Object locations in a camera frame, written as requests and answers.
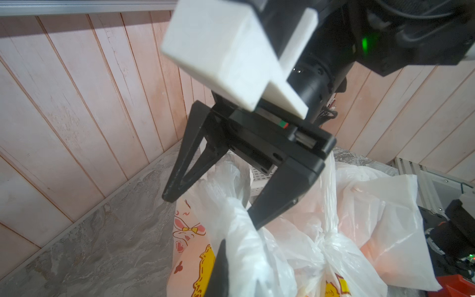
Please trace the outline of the white printed bag back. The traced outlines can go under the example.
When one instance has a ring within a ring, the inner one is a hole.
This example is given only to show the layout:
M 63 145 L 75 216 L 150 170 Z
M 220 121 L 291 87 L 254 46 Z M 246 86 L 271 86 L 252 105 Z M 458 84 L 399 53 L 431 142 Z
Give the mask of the white printed bag back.
M 177 201 L 169 297 L 293 297 L 294 271 L 248 214 L 250 166 L 226 154 Z

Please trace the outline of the white plastic bag front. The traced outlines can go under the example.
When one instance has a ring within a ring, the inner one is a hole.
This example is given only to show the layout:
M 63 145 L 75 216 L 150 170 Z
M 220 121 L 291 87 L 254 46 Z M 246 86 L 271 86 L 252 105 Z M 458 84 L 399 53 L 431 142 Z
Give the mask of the white plastic bag front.
M 338 229 L 390 286 L 441 290 L 429 255 L 413 174 L 389 176 L 336 163 Z

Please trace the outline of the white printed bag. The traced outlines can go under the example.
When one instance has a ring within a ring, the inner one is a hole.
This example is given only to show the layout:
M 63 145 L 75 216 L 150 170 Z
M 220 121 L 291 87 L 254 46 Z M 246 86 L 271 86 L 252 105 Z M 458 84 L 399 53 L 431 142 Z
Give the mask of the white printed bag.
M 169 297 L 293 297 L 294 271 L 248 214 L 250 166 L 226 154 L 177 201 Z
M 385 297 L 388 287 L 338 229 L 336 166 L 325 162 L 301 200 L 263 230 L 281 297 Z

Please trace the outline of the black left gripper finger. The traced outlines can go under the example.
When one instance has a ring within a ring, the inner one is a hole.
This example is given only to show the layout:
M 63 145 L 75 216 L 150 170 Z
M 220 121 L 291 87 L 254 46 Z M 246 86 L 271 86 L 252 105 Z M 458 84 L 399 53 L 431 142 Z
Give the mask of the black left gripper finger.
M 222 240 L 205 297 L 228 297 L 229 290 L 229 264 L 226 257 L 226 240 Z

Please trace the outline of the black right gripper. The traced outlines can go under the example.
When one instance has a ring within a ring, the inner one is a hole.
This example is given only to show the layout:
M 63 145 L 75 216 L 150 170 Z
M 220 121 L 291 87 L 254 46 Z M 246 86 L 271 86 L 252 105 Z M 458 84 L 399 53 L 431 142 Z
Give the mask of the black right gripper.
M 175 202 L 229 148 L 254 168 L 277 168 L 247 211 L 260 230 L 295 206 L 314 185 L 336 145 L 335 136 L 267 101 L 246 111 L 213 94 L 215 105 L 192 105 L 178 158 L 162 194 Z

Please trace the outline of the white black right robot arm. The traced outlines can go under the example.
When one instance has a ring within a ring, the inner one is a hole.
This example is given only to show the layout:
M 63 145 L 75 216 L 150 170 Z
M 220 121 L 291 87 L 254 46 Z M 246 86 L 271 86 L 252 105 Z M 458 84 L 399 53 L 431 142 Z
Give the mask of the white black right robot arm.
M 228 151 L 271 179 L 249 209 L 262 228 L 317 181 L 336 138 L 321 126 L 360 63 L 386 76 L 408 65 L 474 58 L 473 1 L 179 1 L 162 53 L 208 87 L 192 105 L 163 192 L 174 202 Z

